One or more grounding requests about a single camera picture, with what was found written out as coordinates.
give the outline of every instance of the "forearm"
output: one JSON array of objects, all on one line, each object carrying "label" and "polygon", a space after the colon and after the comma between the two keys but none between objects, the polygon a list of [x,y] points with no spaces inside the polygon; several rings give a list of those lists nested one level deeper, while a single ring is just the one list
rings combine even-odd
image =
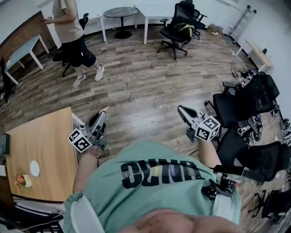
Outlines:
[{"label": "forearm", "polygon": [[54,24],[68,24],[74,22],[76,17],[73,17],[71,15],[63,15],[59,18],[55,18],[52,20],[52,23]]},{"label": "forearm", "polygon": [[198,139],[198,147],[199,158],[202,164],[211,168],[214,168],[216,165],[221,165],[212,142],[205,142],[201,139]]},{"label": "forearm", "polygon": [[82,155],[77,174],[74,181],[73,193],[83,191],[88,178],[97,169],[97,158],[95,156],[95,149],[91,147],[84,155]]}]

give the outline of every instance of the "mint green t-shirt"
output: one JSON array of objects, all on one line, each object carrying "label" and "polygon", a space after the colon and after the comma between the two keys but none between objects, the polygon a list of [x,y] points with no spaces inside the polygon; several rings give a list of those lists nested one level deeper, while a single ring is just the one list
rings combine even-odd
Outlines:
[{"label": "mint green t-shirt", "polygon": [[[116,233],[150,211],[171,208],[184,214],[211,215],[213,202],[201,189],[216,180],[211,169],[190,156],[179,156],[166,145],[136,142],[115,159],[102,164],[89,178],[84,194],[106,233]],[[74,233],[70,206],[83,192],[65,203],[64,232]],[[238,224],[241,198],[233,192]]]}]

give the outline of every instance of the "black shorts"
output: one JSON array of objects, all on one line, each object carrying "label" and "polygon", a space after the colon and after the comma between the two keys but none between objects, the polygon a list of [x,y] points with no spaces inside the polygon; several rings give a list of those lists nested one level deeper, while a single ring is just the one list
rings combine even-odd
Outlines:
[{"label": "black shorts", "polygon": [[91,67],[96,62],[96,56],[87,49],[84,37],[83,35],[75,41],[62,44],[63,53],[68,57],[73,67],[81,65]]}]

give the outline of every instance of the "person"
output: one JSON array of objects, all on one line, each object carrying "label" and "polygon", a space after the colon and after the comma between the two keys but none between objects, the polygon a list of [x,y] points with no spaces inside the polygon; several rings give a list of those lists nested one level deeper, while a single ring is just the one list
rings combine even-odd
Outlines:
[{"label": "person", "polygon": [[212,216],[214,201],[201,189],[210,185],[210,179],[218,180],[208,167],[221,162],[211,142],[199,140],[198,145],[200,161],[157,142],[135,142],[99,167],[101,154],[90,147],[80,159],[73,194],[65,202],[64,232],[78,232],[75,222],[87,218],[81,213],[72,217],[84,196],[106,233],[242,232],[241,198],[235,189],[231,221]]},{"label": "person", "polygon": [[84,31],[79,23],[76,0],[55,0],[53,5],[54,19],[45,18],[45,24],[55,24],[55,31],[62,43],[63,52],[77,73],[73,88],[86,78],[81,65],[96,68],[95,81],[102,78],[104,67],[99,65],[96,56],[87,49]]}]

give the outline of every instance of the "black and white marker cube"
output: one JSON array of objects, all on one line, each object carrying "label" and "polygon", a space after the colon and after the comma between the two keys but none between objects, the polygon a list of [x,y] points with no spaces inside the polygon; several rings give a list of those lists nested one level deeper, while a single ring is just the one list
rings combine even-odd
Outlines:
[{"label": "black and white marker cube", "polygon": [[209,142],[216,136],[219,127],[220,123],[213,116],[210,116],[197,124],[195,136]]},{"label": "black and white marker cube", "polygon": [[91,142],[78,129],[75,129],[68,137],[69,142],[78,152],[82,153],[92,146]]}]

